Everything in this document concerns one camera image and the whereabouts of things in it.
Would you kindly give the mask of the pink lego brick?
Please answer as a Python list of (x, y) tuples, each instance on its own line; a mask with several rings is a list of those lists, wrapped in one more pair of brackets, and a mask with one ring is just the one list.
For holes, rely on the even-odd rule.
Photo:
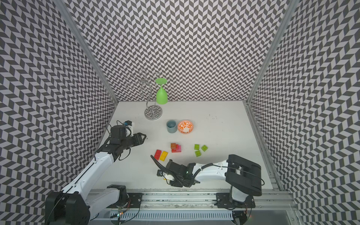
[(179, 152), (181, 152), (181, 151), (182, 151), (181, 145), (177, 144), (177, 145), (176, 145), (175, 152), (176, 152), (176, 153), (179, 153)]

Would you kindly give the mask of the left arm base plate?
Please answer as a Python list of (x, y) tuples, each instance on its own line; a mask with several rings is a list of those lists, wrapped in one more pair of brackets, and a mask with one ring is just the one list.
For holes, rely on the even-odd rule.
[(114, 204), (109, 205), (107, 208), (125, 208), (134, 209), (140, 208), (142, 204), (143, 193), (127, 193), (125, 197)]

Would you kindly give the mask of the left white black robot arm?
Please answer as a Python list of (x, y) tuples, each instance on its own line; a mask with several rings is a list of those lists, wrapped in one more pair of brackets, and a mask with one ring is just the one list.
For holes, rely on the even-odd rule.
[(142, 145), (146, 138), (143, 133), (134, 133), (131, 121), (111, 127), (109, 137), (80, 174), (61, 191), (54, 191), (47, 197), (45, 224), (87, 225), (110, 205), (129, 208), (131, 198), (124, 185), (110, 185), (92, 198), (88, 198), (88, 195), (124, 150)]

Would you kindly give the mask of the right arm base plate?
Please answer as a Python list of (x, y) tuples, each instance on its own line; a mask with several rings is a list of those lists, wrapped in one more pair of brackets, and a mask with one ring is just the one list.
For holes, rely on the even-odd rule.
[(253, 196), (247, 195), (242, 202), (230, 197), (230, 193), (216, 193), (216, 203), (214, 205), (220, 209), (249, 209), (256, 207)]

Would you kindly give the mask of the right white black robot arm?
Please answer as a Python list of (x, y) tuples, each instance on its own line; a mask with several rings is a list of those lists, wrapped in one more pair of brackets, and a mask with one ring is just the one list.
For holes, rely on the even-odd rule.
[(231, 154), (227, 160), (218, 163), (190, 163), (180, 165), (170, 160), (167, 165), (160, 166), (157, 176), (164, 178), (168, 185), (179, 188), (190, 188), (208, 181), (225, 181), (230, 185), (230, 196), (243, 203), (246, 198), (260, 197), (264, 181), (259, 164), (243, 157)]

